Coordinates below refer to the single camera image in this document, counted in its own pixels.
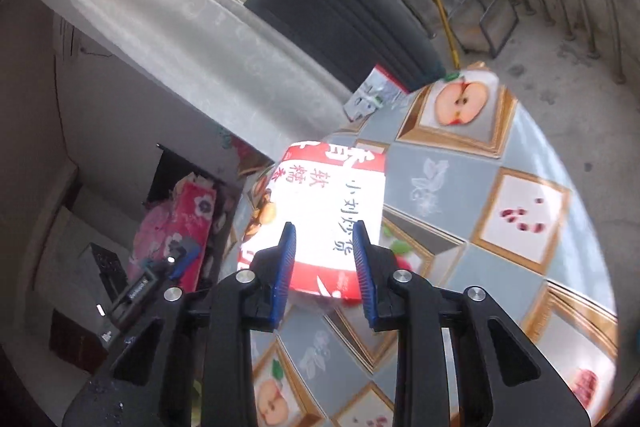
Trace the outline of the fruit pattern table cover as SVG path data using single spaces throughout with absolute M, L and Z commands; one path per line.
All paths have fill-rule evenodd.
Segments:
M 613 289 L 575 185 L 527 110 L 483 63 L 453 72 L 330 136 L 386 159 L 374 243 L 432 285 L 488 294 L 597 423 L 617 359 Z M 388 426 L 398 336 L 373 332 L 343 279 L 288 298 L 253 333 L 262 426 Z

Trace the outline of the metal frame dustpan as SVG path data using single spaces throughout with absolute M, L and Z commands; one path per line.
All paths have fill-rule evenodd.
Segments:
M 464 53 L 496 58 L 518 26 L 518 12 L 510 0 L 460 0 L 448 23 Z

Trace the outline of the pink floral bed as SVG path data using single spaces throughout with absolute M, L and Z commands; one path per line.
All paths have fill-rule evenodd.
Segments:
M 166 258 L 172 243 L 193 239 L 200 252 L 181 277 L 180 287 L 186 293 L 195 291 L 212 228 L 216 196 L 213 181 L 195 173 L 182 178 L 168 199 L 146 213 L 137 229 L 128 258 L 128 280 L 140 273 L 145 260 Z

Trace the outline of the red white snack bag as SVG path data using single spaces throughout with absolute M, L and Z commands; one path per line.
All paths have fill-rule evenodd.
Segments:
M 293 291 L 359 301 L 352 229 L 362 221 L 372 243 L 381 232 L 386 156 L 328 142 L 297 142 L 250 192 L 257 198 L 240 247 L 247 269 L 276 246 L 284 226 L 296 231 Z

